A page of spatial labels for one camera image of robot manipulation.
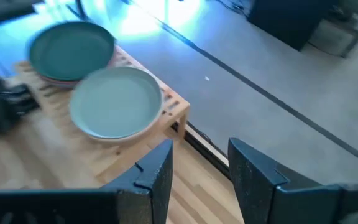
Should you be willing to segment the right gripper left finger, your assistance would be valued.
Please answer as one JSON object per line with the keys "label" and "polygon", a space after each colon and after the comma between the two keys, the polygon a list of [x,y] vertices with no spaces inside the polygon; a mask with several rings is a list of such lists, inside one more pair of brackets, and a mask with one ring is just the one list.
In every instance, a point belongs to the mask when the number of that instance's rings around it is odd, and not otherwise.
{"label": "right gripper left finger", "polygon": [[0,223],[165,223],[172,176],[166,139],[100,188],[0,191]]}

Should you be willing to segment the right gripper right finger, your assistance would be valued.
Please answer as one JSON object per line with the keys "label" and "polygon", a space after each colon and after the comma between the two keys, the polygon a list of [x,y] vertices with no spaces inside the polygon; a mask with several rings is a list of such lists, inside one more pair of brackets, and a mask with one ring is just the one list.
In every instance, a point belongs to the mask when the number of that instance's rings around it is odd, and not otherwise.
{"label": "right gripper right finger", "polygon": [[358,184],[320,184],[238,138],[228,161],[245,223],[358,223]]}

